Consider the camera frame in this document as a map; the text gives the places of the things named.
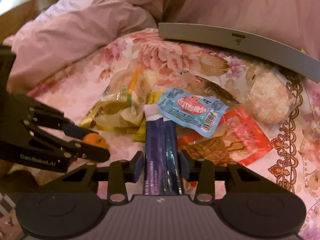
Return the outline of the pink duvet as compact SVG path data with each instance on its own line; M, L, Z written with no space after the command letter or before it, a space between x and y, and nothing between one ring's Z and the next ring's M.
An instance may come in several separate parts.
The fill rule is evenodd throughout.
M117 37L158 22L240 30L319 58L319 0L60 0L4 40L16 55L5 87L26 93Z

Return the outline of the clear brown snack wrapper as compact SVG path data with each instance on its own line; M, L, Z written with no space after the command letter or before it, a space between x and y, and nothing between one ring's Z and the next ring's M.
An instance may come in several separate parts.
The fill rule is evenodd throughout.
M175 87L193 95L217 98L228 106L240 104L231 93L218 84L191 73L180 74L175 82Z

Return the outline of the packaged bread loaf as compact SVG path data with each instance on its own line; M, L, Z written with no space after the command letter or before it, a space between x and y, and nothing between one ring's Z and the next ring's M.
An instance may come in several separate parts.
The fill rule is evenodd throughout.
M117 72L102 94L102 102L128 103L140 107L148 99L159 76L158 70L131 67Z

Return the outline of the small orange mandarin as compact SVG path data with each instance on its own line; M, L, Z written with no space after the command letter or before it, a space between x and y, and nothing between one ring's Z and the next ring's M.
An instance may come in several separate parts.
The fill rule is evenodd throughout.
M100 148L108 149L106 140L99 133L89 133L85 135L82 142Z

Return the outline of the floral pink bedsheet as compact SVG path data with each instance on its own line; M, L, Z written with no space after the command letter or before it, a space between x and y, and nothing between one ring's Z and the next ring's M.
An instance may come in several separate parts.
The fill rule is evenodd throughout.
M218 83L242 103L260 75L275 75L295 97L295 107L281 125L261 127L273 147L249 168L302 198L307 217L300 235L319 239L319 84L246 54L171 42L159 38L156 29L145 29L63 68L28 95L79 122L114 74L134 63L156 74L161 85L167 86L179 71L191 70Z

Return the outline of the red snack packet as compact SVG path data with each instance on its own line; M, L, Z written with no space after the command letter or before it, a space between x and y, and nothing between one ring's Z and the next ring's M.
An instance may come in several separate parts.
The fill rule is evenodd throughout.
M263 130L242 106L223 115L212 137L193 132L178 138L177 144L179 150L186 150L192 158L207 159L221 166L233 161L247 166L273 149Z

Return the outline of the round rice cracker pack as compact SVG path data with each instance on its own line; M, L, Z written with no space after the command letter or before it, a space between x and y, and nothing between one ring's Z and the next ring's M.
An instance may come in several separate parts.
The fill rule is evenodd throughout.
M296 97L274 71L269 71L254 77L245 106L256 120L271 126L282 124L295 104Z

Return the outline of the dark blue stick sachets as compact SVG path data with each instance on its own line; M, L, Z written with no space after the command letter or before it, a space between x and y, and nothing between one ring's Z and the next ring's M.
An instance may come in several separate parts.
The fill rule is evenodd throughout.
M144 106L146 118L144 194L182 195L176 124L156 104Z

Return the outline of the yellow brown snack packet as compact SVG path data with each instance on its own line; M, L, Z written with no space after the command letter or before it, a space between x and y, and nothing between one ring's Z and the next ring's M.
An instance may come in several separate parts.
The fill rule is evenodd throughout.
M145 101L145 96L134 92L110 94L97 101L79 125L103 131L139 127Z

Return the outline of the grey storage tray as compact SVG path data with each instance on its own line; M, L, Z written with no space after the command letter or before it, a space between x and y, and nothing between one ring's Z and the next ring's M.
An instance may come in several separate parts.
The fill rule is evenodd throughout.
M319 61L275 40L259 35L202 24L159 23L159 37L196 42L246 53L319 82Z

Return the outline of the light blue snack packet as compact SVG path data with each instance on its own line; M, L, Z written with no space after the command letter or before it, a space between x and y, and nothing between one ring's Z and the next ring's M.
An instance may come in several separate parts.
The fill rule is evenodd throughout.
M160 112L176 124L210 138L228 106L218 98L190 94L179 88L168 88L157 102Z

